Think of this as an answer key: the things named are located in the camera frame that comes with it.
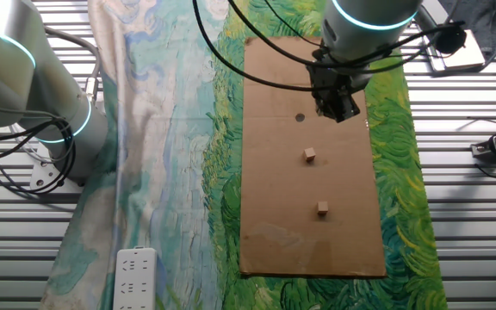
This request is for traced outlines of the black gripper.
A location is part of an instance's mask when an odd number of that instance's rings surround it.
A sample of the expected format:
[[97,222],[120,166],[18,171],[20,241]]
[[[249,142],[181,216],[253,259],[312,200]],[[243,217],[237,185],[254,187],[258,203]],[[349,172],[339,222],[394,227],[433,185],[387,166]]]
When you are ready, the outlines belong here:
[[353,94],[363,89],[362,76],[341,74],[330,68],[307,66],[310,83],[314,88],[313,96],[320,98],[316,101],[316,112],[319,116],[333,116],[339,123],[360,114],[352,96],[340,96],[331,104],[325,100],[330,94]]

